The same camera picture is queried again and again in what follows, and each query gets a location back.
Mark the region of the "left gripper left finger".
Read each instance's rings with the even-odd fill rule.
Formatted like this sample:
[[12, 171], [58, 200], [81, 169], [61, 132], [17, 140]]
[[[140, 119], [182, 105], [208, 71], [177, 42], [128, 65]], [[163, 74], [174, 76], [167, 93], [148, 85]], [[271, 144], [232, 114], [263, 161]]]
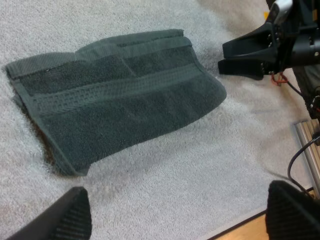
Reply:
[[9, 240], [89, 240], [92, 235], [91, 207], [87, 190], [71, 188], [42, 214]]

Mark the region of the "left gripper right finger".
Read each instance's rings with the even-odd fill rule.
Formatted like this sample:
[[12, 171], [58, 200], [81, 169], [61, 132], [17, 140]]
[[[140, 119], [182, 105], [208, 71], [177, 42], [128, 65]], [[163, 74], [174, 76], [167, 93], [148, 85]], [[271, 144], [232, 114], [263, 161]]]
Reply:
[[318, 240], [320, 201], [274, 180], [268, 188], [265, 224], [270, 240]]

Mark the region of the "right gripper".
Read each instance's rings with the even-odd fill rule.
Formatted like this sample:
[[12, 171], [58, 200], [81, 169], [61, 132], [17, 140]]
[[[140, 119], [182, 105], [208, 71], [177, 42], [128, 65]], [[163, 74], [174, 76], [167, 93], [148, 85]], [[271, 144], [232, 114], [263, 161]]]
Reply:
[[220, 75], [256, 81], [264, 74], [314, 65], [320, 61], [320, 20], [314, 14], [290, 14], [276, 22], [269, 14], [263, 25], [224, 43], [222, 50], [225, 59], [218, 62]]

